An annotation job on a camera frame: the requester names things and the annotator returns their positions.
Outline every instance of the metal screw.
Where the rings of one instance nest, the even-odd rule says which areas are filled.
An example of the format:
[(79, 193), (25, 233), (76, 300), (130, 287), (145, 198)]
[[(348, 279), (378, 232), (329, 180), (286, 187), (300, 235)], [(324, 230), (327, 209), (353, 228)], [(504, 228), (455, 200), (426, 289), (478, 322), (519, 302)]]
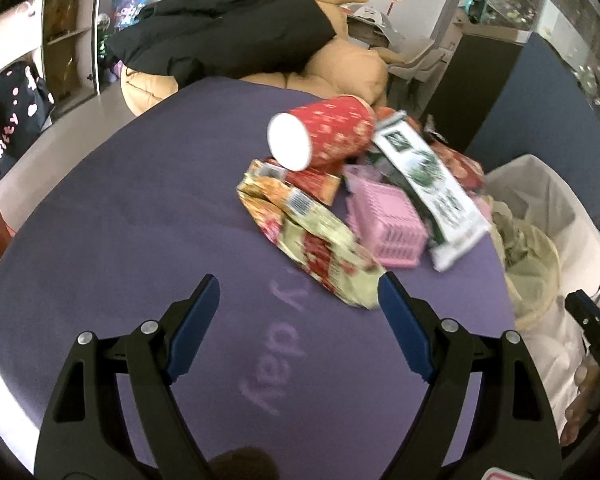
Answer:
[(520, 334), (518, 332), (514, 332), (513, 330), (508, 330), (505, 334), (505, 337), (514, 345), (517, 345), (520, 342)]
[(82, 332), (78, 336), (78, 345), (87, 345), (93, 339), (93, 334), (91, 332)]
[(458, 331), (458, 323), (453, 319), (443, 319), (440, 325), (442, 325), (442, 330), (445, 332), (453, 333)]
[(143, 334), (152, 334), (158, 330), (158, 322), (154, 320), (145, 321), (140, 326), (140, 332)]

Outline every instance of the tan sofa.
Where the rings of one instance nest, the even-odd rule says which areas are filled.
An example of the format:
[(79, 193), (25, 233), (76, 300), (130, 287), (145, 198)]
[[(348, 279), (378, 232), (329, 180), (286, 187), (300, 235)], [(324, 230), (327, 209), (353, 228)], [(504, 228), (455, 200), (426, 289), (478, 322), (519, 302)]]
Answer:
[[(352, 94), (374, 106), (386, 103), (386, 65), (377, 52), (349, 43), (346, 15), (340, 5), (368, 0), (316, 0), (336, 36), (307, 63), (302, 73), (257, 73), (242, 78), (258, 84), (299, 90), (329, 98)], [(178, 91), (171, 76), (149, 75), (123, 67), (122, 93), (137, 116)]]

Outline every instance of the yellow snack wrapper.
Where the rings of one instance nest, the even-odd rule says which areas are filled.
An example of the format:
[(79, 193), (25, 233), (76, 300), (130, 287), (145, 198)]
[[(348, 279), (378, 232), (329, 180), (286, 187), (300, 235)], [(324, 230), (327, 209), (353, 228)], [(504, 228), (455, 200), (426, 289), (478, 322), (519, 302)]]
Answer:
[(384, 268), (336, 215), (298, 188), (259, 176), (261, 165), (251, 163), (237, 192), (265, 236), (345, 303), (377, 307)]

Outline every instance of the barcode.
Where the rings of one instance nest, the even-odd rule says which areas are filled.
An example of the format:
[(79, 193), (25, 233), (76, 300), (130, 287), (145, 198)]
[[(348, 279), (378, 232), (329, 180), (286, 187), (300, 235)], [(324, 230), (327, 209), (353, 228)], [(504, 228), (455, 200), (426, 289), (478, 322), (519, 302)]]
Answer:
[(270, 176), (271, 178), (276, 178), (284, 182), (286, 169), (265, 162), (258, 170), (258, 176)]
[(298, 216), (307, 216), (313, 204), (314, 201), (299, 189), (293, 190), (286, 199), (286, 206)]

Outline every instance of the cabinet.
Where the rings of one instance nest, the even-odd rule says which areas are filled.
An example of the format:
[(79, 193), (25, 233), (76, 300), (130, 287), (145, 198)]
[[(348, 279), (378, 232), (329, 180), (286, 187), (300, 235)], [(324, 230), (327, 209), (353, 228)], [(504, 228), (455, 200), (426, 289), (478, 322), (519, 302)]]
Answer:
[(52, 120), (100, 94), (97, 70), (99, 0), (36, 0), (40, 47), (33, 53), (56, 100)]

